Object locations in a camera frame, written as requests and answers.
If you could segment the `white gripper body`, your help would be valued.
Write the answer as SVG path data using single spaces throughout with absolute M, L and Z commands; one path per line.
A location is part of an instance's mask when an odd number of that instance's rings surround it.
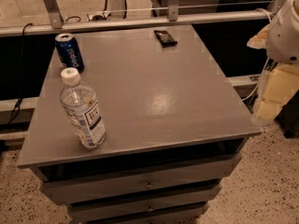
M 299 64 L 299 0 L 287 0 L 269 24 L 267 56 L 286 64 Z

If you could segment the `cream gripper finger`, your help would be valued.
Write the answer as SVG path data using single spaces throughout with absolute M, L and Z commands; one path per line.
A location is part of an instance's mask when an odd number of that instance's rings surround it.
M 268 31 L 269 25 L 266 25 L 247 42 L 247 46 L 252 49 L 265 49 Z
M 299 91 L 299 66 L 280 63 L 272 70 L 254 110 L 259 119 L 274 119 Z

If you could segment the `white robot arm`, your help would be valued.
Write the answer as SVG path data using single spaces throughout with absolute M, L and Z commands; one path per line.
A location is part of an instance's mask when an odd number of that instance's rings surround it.
M 268 63 L 257 85 L 253 107 L 258 119 L 274 119 L 298 92 L 299 75 L 299 0 L 287 0 L 277 15 L 247 43 L 252 49 L 265 49 Z

